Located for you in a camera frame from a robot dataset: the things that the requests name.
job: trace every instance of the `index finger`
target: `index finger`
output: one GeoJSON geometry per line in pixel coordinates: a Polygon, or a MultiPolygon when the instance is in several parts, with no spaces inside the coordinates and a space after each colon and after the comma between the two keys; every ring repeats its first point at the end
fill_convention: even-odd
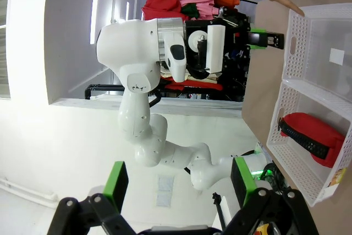
{"type": "Polygon", "coordinates": [[[297,7],[291,0],[276,0],[276,2],[292,9],[294,12],[300,14],[302,17],[304,17],[304,12],[302,9],[297,7]]]}

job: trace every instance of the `red fanny pack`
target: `red fanny pack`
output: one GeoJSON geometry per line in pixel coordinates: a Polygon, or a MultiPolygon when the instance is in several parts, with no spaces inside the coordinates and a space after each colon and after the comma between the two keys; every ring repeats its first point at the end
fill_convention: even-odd
{"type": "Polygon", "coordinates": [[[330,125],[306,113],[292,113],[279,121],[281,136],[289,136],[313,159],[332,168],[340,153],[345,136],[330,125]]]}

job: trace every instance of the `white plastic basket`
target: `white plastic basket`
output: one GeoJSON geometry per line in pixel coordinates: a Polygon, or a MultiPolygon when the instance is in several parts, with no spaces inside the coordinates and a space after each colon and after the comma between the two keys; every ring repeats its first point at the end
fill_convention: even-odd
{"type": "Polygon", "coordinates": [[[267,146],[310,206],[330,197],[352,160],[352,3],[290,11],[283,81],[267,146]],[[346,135],[333,168],[277,130],[278,119],[305,112],[346,135]]]}

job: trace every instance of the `brown table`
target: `brown table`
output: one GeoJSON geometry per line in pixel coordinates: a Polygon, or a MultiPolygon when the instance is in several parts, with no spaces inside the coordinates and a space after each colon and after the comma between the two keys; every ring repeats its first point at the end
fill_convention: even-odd
{"type": "MultiPolygon", "coordinates": [[[[352,0],[292,0],[297,6],[346,3],[352,0]]],[[[255,27],[287,32],[289,10],[268,0],[257,5],[255,27]]],[[[258,140],[266,145],[282,79],[284,51],[268,47],[251,54],[242,116],[258,140]]],[[[293,181],[274,158],[291,186],[293,181]]],[[[321,235],[352,234],[352,163],[334,195],[310,208],[321,235]]]]}

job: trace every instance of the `pink cloth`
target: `pink cloth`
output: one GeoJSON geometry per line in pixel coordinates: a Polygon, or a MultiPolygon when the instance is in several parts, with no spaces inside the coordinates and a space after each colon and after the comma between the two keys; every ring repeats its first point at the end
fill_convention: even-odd
{"type": "Polygon", "coordinates": [[[219,9],[214,7],[214,0],[180,0],[181,6],[189,3],[196,3],[199,18],[202,20],[212,20],[213,15],[219,14],[219,9]]]}

